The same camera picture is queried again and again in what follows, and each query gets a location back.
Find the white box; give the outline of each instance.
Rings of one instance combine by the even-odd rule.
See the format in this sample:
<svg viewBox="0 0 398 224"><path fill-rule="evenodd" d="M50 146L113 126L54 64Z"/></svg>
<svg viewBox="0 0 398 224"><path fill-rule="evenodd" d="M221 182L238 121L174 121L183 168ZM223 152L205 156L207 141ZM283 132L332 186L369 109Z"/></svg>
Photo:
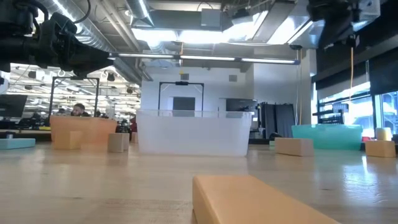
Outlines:
<svg viewBox="0 0 398 224"><path fill-rule="evenodd" d="M245 156L251 113L137 111L139 150L146 153Z"/></svg>

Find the teal block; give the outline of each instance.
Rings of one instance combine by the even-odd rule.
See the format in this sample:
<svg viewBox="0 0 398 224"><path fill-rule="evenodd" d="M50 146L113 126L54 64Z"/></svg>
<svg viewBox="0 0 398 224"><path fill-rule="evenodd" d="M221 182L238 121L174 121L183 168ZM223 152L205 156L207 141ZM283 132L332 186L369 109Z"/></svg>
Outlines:
<svg viewBox="0 0 398 224"><path fill-rule="evenodd" d="M306 124L292 126L294 138L313 140L314 149L359 150L362 126L345 124Z"/></svg>
<svg viewBox="0 0 398 224"><path fill-rule="evenodd" d="M0 139L0 150L34 147L35 145L36 139Z"/></svg>

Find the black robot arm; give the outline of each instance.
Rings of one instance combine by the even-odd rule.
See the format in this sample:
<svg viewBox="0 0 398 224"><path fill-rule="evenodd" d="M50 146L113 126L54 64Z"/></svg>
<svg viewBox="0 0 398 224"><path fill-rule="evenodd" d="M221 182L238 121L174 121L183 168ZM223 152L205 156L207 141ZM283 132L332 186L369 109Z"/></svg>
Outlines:
<svg viewBox="0 0 398 224"><path fill-rule="evenodd" d="M361 7L373 0L309 0L307 11L312 21L325 21L318 47L324 48L335 42L345 42L356 47L359 42L354 35L353 22L359 22Z"/></svg>
<svg viewBox="0 0 398 224"><path fill-rule="evenodd" d="M0 51L3 53L0 55L0 70L10 72L10 63L24 63L41 68L60 67L85 77L90 72L113 64L108 59L108 52L82 44L75 37L77 26L69 18L56 12L39 27L35 25L36 33L26 36L32 32L34 10L37 9L32 10L32 5L28 4L30 1L3 2L8 2L6 6L14 13L7 17L0 16L0 30L13 28L0 33ZM19 22L21 17L28 21Z"/></svg>

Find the wooden block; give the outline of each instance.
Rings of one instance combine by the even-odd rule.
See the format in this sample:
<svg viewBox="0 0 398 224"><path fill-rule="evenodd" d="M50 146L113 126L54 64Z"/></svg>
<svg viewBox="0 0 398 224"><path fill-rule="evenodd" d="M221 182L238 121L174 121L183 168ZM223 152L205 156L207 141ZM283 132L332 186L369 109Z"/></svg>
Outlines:
<svg viewBox="0 0 398 224"><path fill-rule="evenodd" d="M138 143L138 134L137 133L131 133L131 142L137 144Z"/></svg>
<svg viewBox="0 0 398 224"><path fill-rule="evenodd" d="M130 134L129 133L122 133L123 134L123 150L128 151L130 146Z"/></svg>
<svg viewBox="0 0 398 224"><path fill-rule="evenodd" d="M123 152L124 148L124 133L109 134L108 152Z"/></svg>
<svg viewBox="0 0 398 224"><path fill-rule="evenodd" d="M365 151L367 156L395 157L396 144L394 141L366 141Z"/></svg>
<svg viewBox="0 0 398 224"><path fill-rule="evenodd" d="M292 156L313 156L312 139L275 138L275 152Z"/></svg>
<svg viewBox="0 0 398 224"><path fill-rule="evenodd" d="M193 210L198 224L338 223L250 175L194 177Z"/></svg>
<svg viewBox="0 0 398 224"><path fill-rule="evenodd" d="M54 149L80 149L83 133L81 131L58 132L53 140Z"/></svg>

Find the ventilation pipe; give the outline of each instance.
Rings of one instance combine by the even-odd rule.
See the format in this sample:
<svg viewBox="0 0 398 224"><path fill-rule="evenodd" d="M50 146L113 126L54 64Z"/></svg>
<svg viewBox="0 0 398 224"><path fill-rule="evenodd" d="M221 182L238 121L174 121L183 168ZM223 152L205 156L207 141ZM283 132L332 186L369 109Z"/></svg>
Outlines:
<svg viewBox="0 0 398 224"><path fill-rule="evenodd" d="M72 21L76 21L82 18L85 13L71 0L38 0L48 10L50 14L59 12L64 16L67 16ZM87 45L95 47L100 50L107 52L116 52L116 49L111 43L104 37L104 35L98 30L98 28L89 19L76 24L78 27L77 39ZM114 61L114 67L119 71L123 77L129 82L140 83L142 78L135 68L129 66L124 59L117 58Z"/></svg>
<svg viewBox="0 0 398 224"><path fill-rule="evenodd" d="M126 0L126 3L133 17L132 23L141 20L151 27L155 26L150 18L146 0Z"/></svg>

